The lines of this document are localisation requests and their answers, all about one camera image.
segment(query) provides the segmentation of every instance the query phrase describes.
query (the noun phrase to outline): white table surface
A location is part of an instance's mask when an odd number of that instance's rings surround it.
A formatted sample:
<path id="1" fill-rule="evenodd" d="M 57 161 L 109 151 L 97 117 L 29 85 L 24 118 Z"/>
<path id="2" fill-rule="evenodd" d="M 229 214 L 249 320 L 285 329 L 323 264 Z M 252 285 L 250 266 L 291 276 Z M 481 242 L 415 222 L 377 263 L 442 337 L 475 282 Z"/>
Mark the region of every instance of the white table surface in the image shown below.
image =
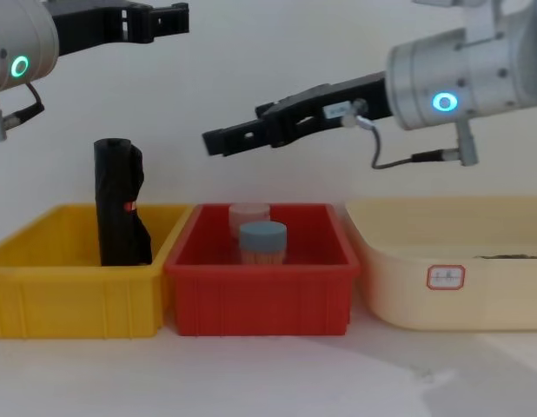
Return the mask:
<path id="1" fill-rule="evenodd" d="M 0 341 L 0 417 L 537 417 L 537 334 Z"/>

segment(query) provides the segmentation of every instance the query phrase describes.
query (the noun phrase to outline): white wall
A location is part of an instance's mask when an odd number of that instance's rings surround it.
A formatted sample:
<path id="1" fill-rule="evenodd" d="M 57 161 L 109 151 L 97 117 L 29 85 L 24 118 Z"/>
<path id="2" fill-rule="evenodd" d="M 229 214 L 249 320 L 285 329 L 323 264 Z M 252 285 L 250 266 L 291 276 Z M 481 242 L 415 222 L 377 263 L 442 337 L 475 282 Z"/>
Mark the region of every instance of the white wall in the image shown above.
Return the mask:
<path id="1" fill-rule="evenodd" d="M 258 104 L 382 70 L 393 45 L 461 20 L 456 10 L 409 0 L 189 2 L 191 34 L 67 56 L 36 83 L 46 113 L 0 144 L 0 238 L 58 203 L 93 201 L 92 144 L 112 136 L 144 153 L 142 202 L 537 194 L 537 109 L 475 122 L 481 165 L 471 169 L 374 172 L 372 137 L 345 129 L 284 149 L 207 157 L 204 131 L 250 120 Z M 4 111 L 29 101 L 22 88 L 0 95 Z M 454 143 L 453 127 L 404 132 L 387 120 L 381 129 L 385 160 Z"/>

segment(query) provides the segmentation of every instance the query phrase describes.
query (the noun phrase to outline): black bag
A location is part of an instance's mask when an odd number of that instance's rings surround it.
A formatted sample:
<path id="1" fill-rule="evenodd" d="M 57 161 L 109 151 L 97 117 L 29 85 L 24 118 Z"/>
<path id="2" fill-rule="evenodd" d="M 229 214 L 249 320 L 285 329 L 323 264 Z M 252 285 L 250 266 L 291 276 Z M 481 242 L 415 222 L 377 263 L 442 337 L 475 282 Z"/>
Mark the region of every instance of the black bag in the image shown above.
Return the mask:
<path id="1" fill-rule="evenodd" d="M 150 235 L 137 214 L 143 154 L 128 139 L 95 142 L 96 217 L 104 267 L 149 265 Z"/>

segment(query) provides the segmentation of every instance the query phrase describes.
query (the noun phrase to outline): plastic bin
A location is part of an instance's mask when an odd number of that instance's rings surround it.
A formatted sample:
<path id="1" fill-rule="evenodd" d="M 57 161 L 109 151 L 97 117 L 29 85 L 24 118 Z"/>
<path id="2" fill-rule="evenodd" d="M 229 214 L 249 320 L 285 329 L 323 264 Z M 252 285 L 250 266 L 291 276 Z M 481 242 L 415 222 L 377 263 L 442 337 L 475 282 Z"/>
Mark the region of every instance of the plastic bin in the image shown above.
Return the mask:
<path id="1" fill-rule="evenodd" d="M 359 262 L 334 209 L 276 204 L 288 226 L 284 265 L 244 266 L 229 205 L 197 207 L 167 260 L 176 325 L 187 336 L 342 335 Z"/>
<path id="2" fill-rule="evenodd" d="M 0 244 L 0 338 L 149 337 L 169 305 L 163 264 L 189 206 L 139 207 L 154 262 L 100 267 L 94 205 L 61 206 Z"/>
<path id="3" fill-rule="evenodd" d="M 537 197 L 374 199 L 347 206 L 361 289 L 417 330 L 537 330 Z"/>

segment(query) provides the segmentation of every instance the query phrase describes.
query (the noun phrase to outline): beige plastic bin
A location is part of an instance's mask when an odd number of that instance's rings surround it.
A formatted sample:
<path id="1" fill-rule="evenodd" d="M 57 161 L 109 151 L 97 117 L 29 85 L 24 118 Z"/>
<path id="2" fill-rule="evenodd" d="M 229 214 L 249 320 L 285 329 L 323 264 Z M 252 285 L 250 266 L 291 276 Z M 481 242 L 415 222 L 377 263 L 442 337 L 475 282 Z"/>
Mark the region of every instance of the beige plastic bin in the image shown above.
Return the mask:
<path id="1" fill-rule="evenodd" d="M 537 330 L 537 197 L 347 205 L 370 309 L 417 330 Z"/>

